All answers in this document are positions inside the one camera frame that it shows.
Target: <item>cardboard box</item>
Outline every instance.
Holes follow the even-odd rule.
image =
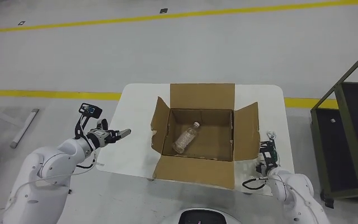
[[[234,189],[234,163],[257,158],[257,102],[234,110],[234,84],[171,84],[170,105],[158,97],[152,149],[161,154],[153,178]],[[198,135],[183,154],[172,144],[194,122]]]

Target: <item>sticker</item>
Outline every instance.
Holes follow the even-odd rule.
[[[164,13],[167,13],[167,12],[168,12],[168,9],[167,9],[167,8],[162,8],[159,13],[160,13],[160,14],[164,14]]]

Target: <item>white table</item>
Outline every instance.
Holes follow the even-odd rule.
[[[130,128],[132,133],[118,143],[110,144],[100,151],[97,169],[116,174],[140,176],[151,179],[160,158],[150,146],[152,131],[150,122],[160,96],[170,105],[169,84],[129,84],[122,93],[110,129]],[[294,172],[289,130],[282,89],[274,85],[236,85],[235,110],[258,102],[261,141],[267,141],[268,130],[276,132],[276,149],[280,165]],[[256,161],[235,162],[235,190],[247,193],[272,195],[269,187],[250,191],[242,182],[258,176]]]

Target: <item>box flap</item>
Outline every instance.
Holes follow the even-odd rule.
[[[260,151],[257,102],[234,112],[234,160],[253,160]]]
[[[234,189],[234,163],[198,158],[162,156],[154,178],[209,184]]]
[[[235,84],[189,83],[170,85],[170,107],[178,109],[234,109]]]
[[[152,130],[152,149],[159,153],[162,153],[164,140],[167,134],[167,122],[169,117],[170,109],[163,101],[162,98],[158,97],[156,110],[150,123]]]

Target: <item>metal rod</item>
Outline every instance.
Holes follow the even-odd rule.
[[[19,141],[21,140],[23,134],[25,134],[27,128],[30,126],[32,120],[34,119],[34,117],[36,116],[37,112],[39,112],[39,109],[33,109],[32,112],[30,113],[30,115],[27,117],[23,128],[17,133],[17,135],[15,136],[15,138],[13,139],[13,141],[10,144],[11,148],[16,148]]]
[[[328,90],[328,92],[318,101],[318,103],[311,110],[317,109],[324,102],[324,100],[326,100],[335,91],[335,88],[342,82],[344,82],[348,78],[348,76],[350,76],[357,68],[358,61],[342,76],[342,78],[340,78],[340,80],[338,80],[338,82],[330,90]]]

